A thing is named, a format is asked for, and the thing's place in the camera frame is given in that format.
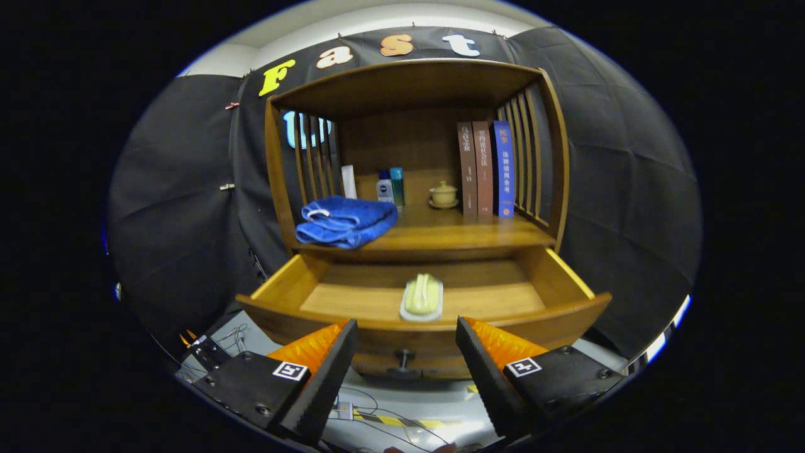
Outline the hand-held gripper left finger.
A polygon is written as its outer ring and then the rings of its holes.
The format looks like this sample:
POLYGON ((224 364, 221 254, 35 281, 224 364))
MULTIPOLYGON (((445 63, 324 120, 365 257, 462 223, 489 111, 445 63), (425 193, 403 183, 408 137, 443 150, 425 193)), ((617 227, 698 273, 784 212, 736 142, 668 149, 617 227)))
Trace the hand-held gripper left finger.
POLYGON ((270 435, 317 445, 357 349, 355 319, 324 327, 268 355, 242 352, 199 390, 270 435))

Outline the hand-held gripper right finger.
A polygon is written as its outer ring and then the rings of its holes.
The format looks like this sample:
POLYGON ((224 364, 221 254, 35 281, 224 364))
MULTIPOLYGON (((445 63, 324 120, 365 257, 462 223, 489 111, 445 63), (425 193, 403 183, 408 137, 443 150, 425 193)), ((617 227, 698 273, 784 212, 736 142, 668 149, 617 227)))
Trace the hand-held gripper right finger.
POLYGON ((627 380, 573 346, 549 349, 460 316, 455 343, 498 436, 520 440, 560 427, 627 380))

